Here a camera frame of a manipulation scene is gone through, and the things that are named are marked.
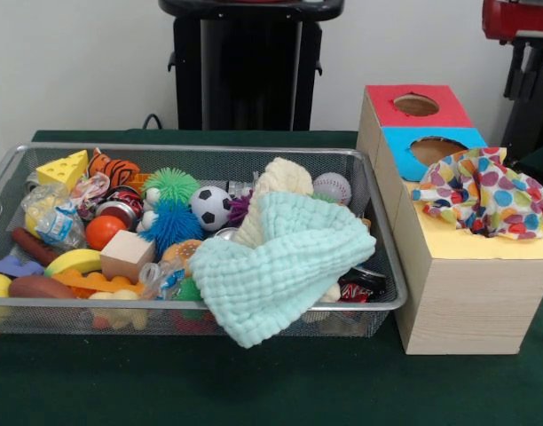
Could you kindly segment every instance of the light blue knitted cloth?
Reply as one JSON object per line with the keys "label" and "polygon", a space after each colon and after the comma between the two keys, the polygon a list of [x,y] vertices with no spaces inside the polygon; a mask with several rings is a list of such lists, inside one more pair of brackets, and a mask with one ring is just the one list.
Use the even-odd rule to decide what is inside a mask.
{"label": "light blue knitted cloth", "polygon": [[189,261],[216,321],[245,348],[301,317],[376,243],[346,207],[295,193],[258,202],[263,245],[211,238]]}

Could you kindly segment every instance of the yellow cheese toy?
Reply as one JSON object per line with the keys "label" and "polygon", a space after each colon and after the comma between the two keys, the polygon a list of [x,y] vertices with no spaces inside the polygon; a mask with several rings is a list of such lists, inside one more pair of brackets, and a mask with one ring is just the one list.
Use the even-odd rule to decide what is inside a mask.
{"label": "yellow cheese toy", "polygon": [[87,167],[88,153],[82,150],[38,167],[37,178],[40,185],[61,183],[67,186],[68,191],[72,191]]}

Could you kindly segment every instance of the wire mesh basket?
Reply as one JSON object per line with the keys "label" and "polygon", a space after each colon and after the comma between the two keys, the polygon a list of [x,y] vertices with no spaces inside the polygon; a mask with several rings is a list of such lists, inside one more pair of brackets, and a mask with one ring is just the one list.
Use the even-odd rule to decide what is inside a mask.
{"label": "wire mesh basket", "polygon": [[[12,149],[0,163],[0,258],[13,254],[29,257],[11,238],[11,230],[23,226],[20,207],[28,176],[41,164],[63,158],[92,144],[29,144]],[[111,158],[139,164],[143,173],[162,167],[185,170],[202,185],[225,188],[226,182],[251,182],[253,172],[262,172],[281,156],[304,166],[313,177],[333,171],[351,185],[349,208],[372,221],[375,254],[366,262],[372,271],[387,278],[387,292],[370,304],[315,304],[281,335],[372,336],[392,310],[406,299],[405,281],[382,206],[370,161],[365,155],[345,149],[234,148],[221,146],[101,145]],[[146,318],[143,329],[131,324],[120,329],[93,327],[93,313]],[[25,334],[118,334],[118,335],[223,335],[202,302],[119,301],[85,299],[0,298],[0,332]]]}

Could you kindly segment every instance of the purple toy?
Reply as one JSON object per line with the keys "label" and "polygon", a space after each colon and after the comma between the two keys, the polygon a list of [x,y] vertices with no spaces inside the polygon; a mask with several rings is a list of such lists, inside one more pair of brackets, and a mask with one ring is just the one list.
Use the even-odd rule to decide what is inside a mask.
{"label": "purple toy", "polygon": [[252,199],[252,193],[254,193],[254,191],[250,190],[249,195],[242,195],[240,198],[232,199],[232,201],[230,202],[230,214],[228,215],[229,226],[242,225],[244,217],[246,217],[248,213],[248,207],[250,205],[250,200]]}
{"label": "purple toy", "polygon": [[43,275],[44,268],[37,262],[24,264],[15,256],[6,256],[0,260],[0,273],[10,278],[27,277],[29,275]]}

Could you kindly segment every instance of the black electrical cord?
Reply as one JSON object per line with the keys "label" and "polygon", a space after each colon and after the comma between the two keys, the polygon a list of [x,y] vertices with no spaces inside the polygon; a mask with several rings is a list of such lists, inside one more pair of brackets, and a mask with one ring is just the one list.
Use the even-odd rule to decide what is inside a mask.
{"label": "black electrical cord", "polygon": [[144,121],[144,125],[142,126],[142,129],[147,129],[147,126],[149,125],[149,122],[155,120],[155,123],[157,124],[157,129],[163,130],[163,125],[161,124],[161,120],[157,116],[157,114],[149,114]]}

